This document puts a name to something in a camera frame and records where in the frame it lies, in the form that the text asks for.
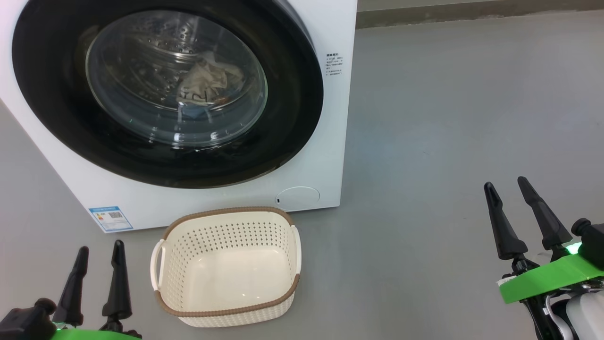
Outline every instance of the green plastic part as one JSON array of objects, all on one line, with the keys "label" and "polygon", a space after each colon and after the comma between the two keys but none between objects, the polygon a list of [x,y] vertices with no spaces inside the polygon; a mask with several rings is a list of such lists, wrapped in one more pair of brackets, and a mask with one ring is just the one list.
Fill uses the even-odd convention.
[{"label": "green plastic part", "polygon": [[139,340],[133,336],[90,329],[59,329],[51,340]]},{"label": "green plastic part", "polygon": [[520,274],[502,284],[499,291],[503,301],[510,304],[599,276],[604,276],[604,271],[574,254]]}]

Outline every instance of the washing machine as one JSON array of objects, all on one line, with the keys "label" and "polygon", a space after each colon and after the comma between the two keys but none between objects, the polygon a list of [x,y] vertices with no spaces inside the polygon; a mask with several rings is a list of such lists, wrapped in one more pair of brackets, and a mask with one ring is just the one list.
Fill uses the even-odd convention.
[{"label": "washing machine", "polygon": [[0,16],[0,99],[103,231],[339,205],[356,0],[10,0]]}]

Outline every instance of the door glass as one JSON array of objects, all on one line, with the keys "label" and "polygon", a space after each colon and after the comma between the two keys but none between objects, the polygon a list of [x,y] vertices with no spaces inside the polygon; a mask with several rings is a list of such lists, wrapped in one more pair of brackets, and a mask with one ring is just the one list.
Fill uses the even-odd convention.
[{"label": "door glass", "polygon": [[135,13],[108,25],[88,50],[86,75],[113,119],[175,148],[241,136],[268,95],[260,63],[239,38],[176,11]]}]

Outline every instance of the brown basket rim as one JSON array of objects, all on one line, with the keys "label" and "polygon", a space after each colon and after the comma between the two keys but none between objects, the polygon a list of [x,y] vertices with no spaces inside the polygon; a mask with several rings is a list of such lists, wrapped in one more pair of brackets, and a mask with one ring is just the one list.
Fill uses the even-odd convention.
[{"label": "brown basket rim", "polygon": [[[289,223],[290,226],[294,226],[294,222],[292,221],[291,217],[285,211],[283,211],[281,209],[273,208],[273,207],[256,206],[256,207],[243,207],[243,208],[216,209],[216,210],[210,210],[210,211],[205,211],[205,212],[198,212],[196,214],[186,215],[186,216],[183,216],[183,217],[177,219],[172,224],[170,224],[170,226],[165,230],[163,239],[167,240],[168,235],[170,235],[172,230],[174,230],[174,228],[176,228],[179,224],[181,224],[185,221],[193,220],[195,218],[200,218],[200,217],[207,217],[207,216],[214,216],[214,215],[221,215],[221,214],[230,214],[233,212],[275,212],[276,214],[283,216],[283,218],[285,218],[285,220],[287,220],[287,222]],[[294,294],[296,288],[298,287],[299,280],[300,280],[300,274],[296,274],[296,276],[294,277],[294,282],[292,283],[289,290],[285,294],[283,294],[281,297],[279,297],[275,300],[264,302],[261,304],[256,304],[253,306],[241,307],[241,308],[213,310],[213,311],[208,311],[208,312],[180,312],[180,311],[170,308],[164,302],[164,299],[161,297],[161,292],[159,290],[155,291],[155,298],[156,298],[157,302],[159,303],[159,305],[167,313],[177,316],[179,318],[208,318],[208,317],[212,317],[212,316],[225,316],[225,315],[253,312],[255,310],[260,310],[260,309],[277,306],[277,305],[285,302],[290,296],[292,296],[292,294]]]}]

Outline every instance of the blue and white sticker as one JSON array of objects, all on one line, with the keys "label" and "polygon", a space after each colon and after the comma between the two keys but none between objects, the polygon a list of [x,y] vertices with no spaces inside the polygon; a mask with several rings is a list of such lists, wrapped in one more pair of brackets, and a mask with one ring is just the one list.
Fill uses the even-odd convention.
[{"label": "blue and white sticker", "polygon": [[90,208],[90,213],[106,232],[134,229],[124,213],[116,206]]}]

